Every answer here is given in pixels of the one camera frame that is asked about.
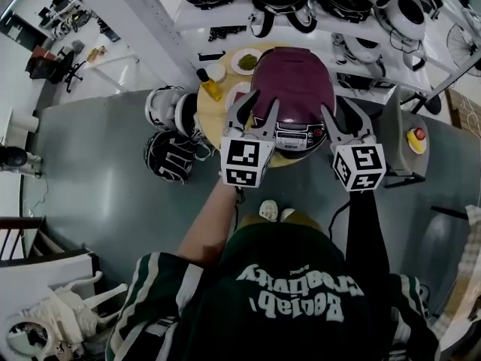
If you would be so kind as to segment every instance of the cooking oil bottle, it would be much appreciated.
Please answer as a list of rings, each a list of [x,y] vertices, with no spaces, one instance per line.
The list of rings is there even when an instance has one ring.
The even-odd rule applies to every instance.
[[[213,79],[209,78],[207,72],[200,68],[197,70],[197,76],[201,80],[201,86],[207,91],[213,100],[218,102],[222,98],[222,90]]]

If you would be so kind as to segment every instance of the gray floor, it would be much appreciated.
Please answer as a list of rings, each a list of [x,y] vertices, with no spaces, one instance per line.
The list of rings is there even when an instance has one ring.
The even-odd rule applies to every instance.
[[[146,95],[127,93],[44,109],[32,139],[32,152],[44,158],[50,189],[34,214],[46,214],[51,232],[65,244],[94,250],[114,281],[128,281],[140,256],[174,251],[218,178],[218,155],[197,162],[185,186],[167,184],[146,168],[143,147],[155,132],[144,119]],[[465,205],[477,204],[478,140],[434,120],[426,123],[431,137],[427,181],[376,192],[394,272],[416,272],[413,263],[422,263],[419,248],[434,215],[432,205],[463,211]],[[42,200],[45,189],[44,180],[25,180],[24,214]],[[256,212],[263,199],[276,199],[281,208],[308,213],[326,231],[333,213],[348,200],[329,166],[327,143],[300,163],[269,170],[261,188],[247,191],[246,197],[241,215]],[[347,216],[343,212],[334,225],[334,243],[341,249]],[[453,236],[465,236],[462,227],[450,229],[463,230]],[[450,266],[454,272],[456,264]]]

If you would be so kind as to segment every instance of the plate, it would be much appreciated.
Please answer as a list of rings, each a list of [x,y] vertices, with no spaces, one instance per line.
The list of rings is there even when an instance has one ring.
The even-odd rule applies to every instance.
[[[428,141],[427,141],[426,139],[428,139],[428,136],[427,136],[427,135],[426,135],[426,138],[424,138],[424,139],[422,139],[421,141],[419,141],[419,143],[421,144],[421,147],[422,147],[422,152],[417,151],[416,148],[414,148],[414,146],[411,144],[411,142],[409,141],[409,139],[407,139],[407,144],[409,144],[410,149],[411,149],[414,153],[416,153],[416,154],[418,154],[418,155],[422,155],[423,153],[426,152],[426,148],[428,147]]]
[[[239,63],[239,60],[241,60],[241,58],[243,58],[248,54],[255,56],[257,60],[259,60],[262,56],[262,52],[259,50],[256,50],[255,48],[244,48],[243,50],[239,50],[238,52],[236,52],[231,59],[231,67],[234,70],[234,72],[237,72],[239,75],[248,76],[254,73],[255,68],[250,71],[246,71],[239,68],[239,66],[237,65]]]
[[[228,111],[229,108],[234,104],[236,99],[239,99],[240,94],[250,93],[250,82],[241,81],[231,88],[225,97],[225,110]]]

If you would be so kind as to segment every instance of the small bowl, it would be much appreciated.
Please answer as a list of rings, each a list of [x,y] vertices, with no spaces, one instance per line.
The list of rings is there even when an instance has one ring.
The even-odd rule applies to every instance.
[[[239,63],[239,60],[241,60],[244,56],[249,54],[252,56],[255,56],[257,58],[257,61],[259,61],[259,59],[262,56],[262,52],[259,50],[256,50],[255,48],[244,48],[242,50],[239,50],[233,55],[231,59],[231,67],[234,70],[234,72],[237,72],[239,75],[244,75],[244,76],[252,75],[254,73],[254,70],[256,68],[246,71],[245,69],[242,69],[237,65]]]
[[[222,83],[225,79],[225,67],[220,63],[209,64],[205,71],[216,83]]]

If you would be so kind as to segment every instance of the shoe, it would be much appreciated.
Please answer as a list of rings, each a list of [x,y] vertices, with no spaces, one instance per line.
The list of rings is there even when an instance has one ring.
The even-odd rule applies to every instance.
[[[272,199],[263,201],[259,209],[259,215],[261,217],[264,217],[266,220],[270,222],[276,222],[278,214],[279,214],[279,209],[277,208],[276,201],[273,201]]]
[[[284,222],[286,218],[291,215],[295,210],[293,208],[285,208],[280,214],[280,222]]]

